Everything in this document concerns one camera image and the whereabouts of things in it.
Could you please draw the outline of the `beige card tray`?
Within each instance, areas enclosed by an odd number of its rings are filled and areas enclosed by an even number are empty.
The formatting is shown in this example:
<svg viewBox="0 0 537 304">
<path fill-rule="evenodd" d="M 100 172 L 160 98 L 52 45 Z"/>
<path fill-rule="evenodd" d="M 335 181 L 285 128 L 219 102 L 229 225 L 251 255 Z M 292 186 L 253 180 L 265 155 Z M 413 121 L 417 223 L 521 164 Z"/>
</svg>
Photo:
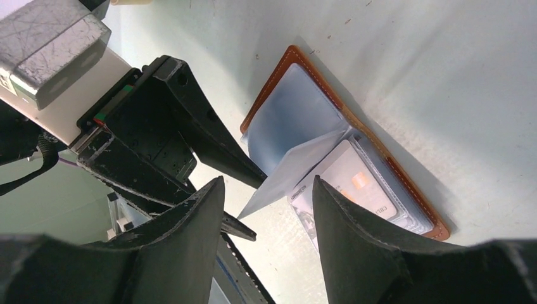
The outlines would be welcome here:
<svg viewBox="0 0 537 304">
<path fill-rule="evenodd" d="M 110 4 L 114 6 L 126 6 L 126 5 L 147 5 L 152 2 L 153 0 L 111 0 Z"/>
</svg>

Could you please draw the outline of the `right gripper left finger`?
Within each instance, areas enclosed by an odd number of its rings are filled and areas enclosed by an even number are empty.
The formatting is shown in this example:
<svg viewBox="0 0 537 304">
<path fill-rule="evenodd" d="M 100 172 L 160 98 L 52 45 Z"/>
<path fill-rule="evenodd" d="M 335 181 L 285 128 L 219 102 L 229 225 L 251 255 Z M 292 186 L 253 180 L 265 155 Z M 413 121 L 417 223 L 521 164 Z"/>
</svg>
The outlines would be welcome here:
<svg viewBox="0 0 537 304">
<path fill-rule="evenodd" d="M 1 236 L 2 303 L 207 303 L 224 210 L 222 177 L 107 242 Z"/>
</svg>

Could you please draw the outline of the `silver VIP card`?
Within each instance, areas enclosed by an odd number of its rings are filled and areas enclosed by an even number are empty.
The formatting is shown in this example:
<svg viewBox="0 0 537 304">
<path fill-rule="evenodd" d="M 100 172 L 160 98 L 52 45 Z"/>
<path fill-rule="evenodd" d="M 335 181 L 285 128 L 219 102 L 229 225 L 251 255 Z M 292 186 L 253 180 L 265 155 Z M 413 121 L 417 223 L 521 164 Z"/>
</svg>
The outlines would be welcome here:
<svg viewBox="0 0 537 304">
<path fill-rule="evenodd" d="M 287 200 L 310 237 L 313 247 L 319 248 L 313 216 L 313 180 L 319 175 L 351 202 L 392 221 L 399 210 L 390 200 L 375 175 L 347 139 L 342 140 L 289 193 Z"/>
</svg>

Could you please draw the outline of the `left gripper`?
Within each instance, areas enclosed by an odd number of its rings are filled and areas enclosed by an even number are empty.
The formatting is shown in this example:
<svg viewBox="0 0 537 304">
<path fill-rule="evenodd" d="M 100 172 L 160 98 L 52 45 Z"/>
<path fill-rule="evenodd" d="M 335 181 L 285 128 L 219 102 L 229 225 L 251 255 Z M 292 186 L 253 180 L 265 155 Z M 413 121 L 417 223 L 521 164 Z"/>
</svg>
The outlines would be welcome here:
<svg viewBox="0 0 537 304">
<path fill-rule="evenodd" d="M 233 138 L 189 65 L 161 56 L 153 67 L 164 110 L 151 104 L 151 93 L 136 88 L 142 71 L 131 68 L 77 120 L 82 134 L 102 127 L 114 135 L 96 136 L 78 147 L 78 164 L 126 194 L 144 215 L 196 196 L 189 180 L 197 165 L 193 152 L 201 163 L 258 189 L 267 175 Z"/>
</svg>

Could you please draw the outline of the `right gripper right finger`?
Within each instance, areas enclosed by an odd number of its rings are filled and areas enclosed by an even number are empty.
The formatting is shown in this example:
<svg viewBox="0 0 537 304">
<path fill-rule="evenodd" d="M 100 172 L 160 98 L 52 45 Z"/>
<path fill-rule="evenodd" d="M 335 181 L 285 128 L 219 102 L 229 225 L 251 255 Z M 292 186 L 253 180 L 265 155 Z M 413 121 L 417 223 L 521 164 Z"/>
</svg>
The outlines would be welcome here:
<svg viewBox="0 0 537 304">
<path fill-rule="evenodd" d="M 313 209 L 330 303 L 535 303 L 536 241 L 459 246 L 362 208 L 316 177 Z"/>
</svg>

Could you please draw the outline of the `brown leather card holder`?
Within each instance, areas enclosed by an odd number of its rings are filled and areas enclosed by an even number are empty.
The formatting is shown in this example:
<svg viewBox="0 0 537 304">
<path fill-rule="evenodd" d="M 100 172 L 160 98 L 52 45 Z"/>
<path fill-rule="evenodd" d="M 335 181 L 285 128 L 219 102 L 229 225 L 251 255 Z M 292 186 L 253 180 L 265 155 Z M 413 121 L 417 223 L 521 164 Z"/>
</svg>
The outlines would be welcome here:
<svg viewBox="0 0 537 304">
<path fill-rule="evenodd" d="M 393 154 L 298 46 L 285 50 L 243 120 L 241 133 L 250 158 L 267 175 L 242 209 L 242 218 L 287 200 L 296 185 L 347 139 L 399 210 L 396 218 L 386 221 L 436 241 L 450 237 L 445 221 Z"/>
</svg>

